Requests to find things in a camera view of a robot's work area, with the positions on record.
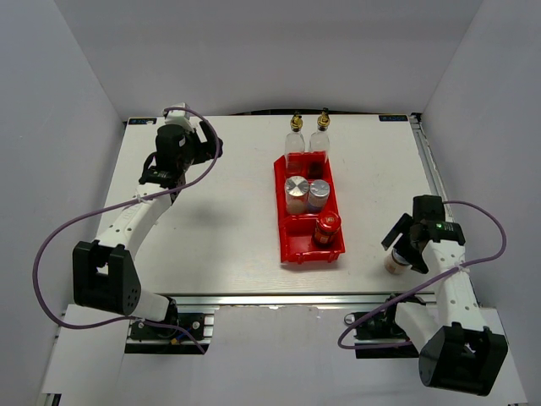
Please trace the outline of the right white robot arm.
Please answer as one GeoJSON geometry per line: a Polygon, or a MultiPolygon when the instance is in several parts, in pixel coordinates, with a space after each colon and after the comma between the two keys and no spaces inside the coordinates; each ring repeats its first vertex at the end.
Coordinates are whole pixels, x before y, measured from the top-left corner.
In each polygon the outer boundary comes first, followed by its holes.
{"type": "Polygon", "coordinates": [[[418,351],[418,369],[426,387],[487,396],[508,352],[505,337],[491,332],[473,292],[465,258],[462,228],[447,221],[436,195],[413,199],[413,212],[403,214],[385,236],[385,269],[432,274],[438,316],[420,300],[408,297],[381,316],[383,330],[404,334],[418,351]]]}

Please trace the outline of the white lid spice jar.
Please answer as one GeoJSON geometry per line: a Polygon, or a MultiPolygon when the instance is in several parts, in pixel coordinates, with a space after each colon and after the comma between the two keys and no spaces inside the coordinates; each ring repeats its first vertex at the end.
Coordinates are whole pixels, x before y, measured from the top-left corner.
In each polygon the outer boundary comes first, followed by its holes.
{"type": "Polygon", "coordinates": [[[401,275],[410,268],[410,264],[397,252],[396,249],[393,249],[385,257],[384,266],[391,275],[401,275]]]}

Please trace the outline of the dark sauce cruet bottle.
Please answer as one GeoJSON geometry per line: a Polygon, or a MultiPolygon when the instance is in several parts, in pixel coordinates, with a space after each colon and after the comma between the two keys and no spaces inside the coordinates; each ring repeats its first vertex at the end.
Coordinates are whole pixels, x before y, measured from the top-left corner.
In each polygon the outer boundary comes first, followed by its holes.
{"type": "Polygon", "coordinates": [[[329,109],[324,107],[317,118],[317,129],[309,139],[309,153],[312,156],[308,169],[310,178],[320,178],[324,172],[330,149],[330,139],[327,134],[330,123],[329,109]]]}

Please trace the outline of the clear glass cruet bottle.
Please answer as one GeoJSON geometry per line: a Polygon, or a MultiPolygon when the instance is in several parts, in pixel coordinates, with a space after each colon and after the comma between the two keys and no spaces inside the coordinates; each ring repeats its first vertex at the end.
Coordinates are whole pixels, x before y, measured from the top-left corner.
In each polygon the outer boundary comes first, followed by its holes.
{"type": "Polygon", "coordinates": [[[297,176],[302,172],[302,155],[305,152],[302,127],[302,115],[299,112],[295,112],[290,121],[291,131],[285,141],[284,157],[286,159],[286,173],[288,176],[297,176]]]}

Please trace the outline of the blue label white shaker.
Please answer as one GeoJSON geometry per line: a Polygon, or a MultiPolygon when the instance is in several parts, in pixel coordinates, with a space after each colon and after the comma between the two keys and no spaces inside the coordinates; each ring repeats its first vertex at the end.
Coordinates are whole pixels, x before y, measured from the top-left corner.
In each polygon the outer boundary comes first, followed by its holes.
{"type": "Polygon", "coordinates": [[[309,194],[307,199],[307,212],[321,212],[331,194],[330,185],[323,179],[316,179],[309,185],[309,194]]]}

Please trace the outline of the red lid dark jar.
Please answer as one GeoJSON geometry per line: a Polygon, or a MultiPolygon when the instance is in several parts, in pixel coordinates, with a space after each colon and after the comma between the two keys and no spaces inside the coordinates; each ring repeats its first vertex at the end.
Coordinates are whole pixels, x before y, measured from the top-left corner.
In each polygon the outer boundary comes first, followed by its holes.
{"type": "Polygon", "coordinates": [[[341,228],[341,217],[335,211],[322,211],[315,221],[313,241],[320,246],[332,245],[341,228]]]}

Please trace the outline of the steel lid white powder jar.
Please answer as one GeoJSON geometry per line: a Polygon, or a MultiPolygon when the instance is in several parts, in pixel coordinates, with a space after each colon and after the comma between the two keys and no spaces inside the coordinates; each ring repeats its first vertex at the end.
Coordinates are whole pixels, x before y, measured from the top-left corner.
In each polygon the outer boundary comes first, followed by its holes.
{"type": "Polygon", "coordinates": [[[305,213],[309,196],[309,181],[295,175],[286,179],[284,184],[286,211],[290,215],[305,213]]]}

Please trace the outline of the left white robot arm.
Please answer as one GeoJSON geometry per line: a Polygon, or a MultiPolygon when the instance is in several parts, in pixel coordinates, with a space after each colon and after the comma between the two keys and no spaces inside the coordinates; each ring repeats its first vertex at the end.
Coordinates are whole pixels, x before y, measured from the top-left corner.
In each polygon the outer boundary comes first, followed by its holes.
{"type": "Polygon", "coordinates": [[[134,202],[91,242],[73,250],[74,301],[77,305],[150,321],[159,337],[178,329],[173,299],[141,286],[134,259],[150,230],[186,186],[193,165],[221,156],[222,142],[210,124],[200,128],[166,123],[156,133],[156,149],[143,166],[134,202]]]}

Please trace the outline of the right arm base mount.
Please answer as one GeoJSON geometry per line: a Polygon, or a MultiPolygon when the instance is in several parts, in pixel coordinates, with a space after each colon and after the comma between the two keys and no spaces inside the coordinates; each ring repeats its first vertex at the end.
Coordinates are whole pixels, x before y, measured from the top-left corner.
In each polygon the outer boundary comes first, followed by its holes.
{"type": "Polygon", "coordinates": [[[370,316],[367,312],[353,312],[344,316],[347,332],[353,333],[354,343],[338,340],[341,349],[352,349],[357,359],[416,359],[417,341],[425,345],[440,326],[416,295],[395,302],[398,294],[385,301],[390,306],[370,316]]]}

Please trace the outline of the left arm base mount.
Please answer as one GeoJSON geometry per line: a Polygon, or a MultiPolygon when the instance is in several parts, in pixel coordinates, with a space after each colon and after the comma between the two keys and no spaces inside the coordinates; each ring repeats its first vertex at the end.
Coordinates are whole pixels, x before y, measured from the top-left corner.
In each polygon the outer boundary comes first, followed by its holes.
{"type": "Polygon", "coordinates": [[[210,347],[210,314],[180,309],[164,321],[134,321],[124,347],[126,354],[203,355],[210,347]]]}

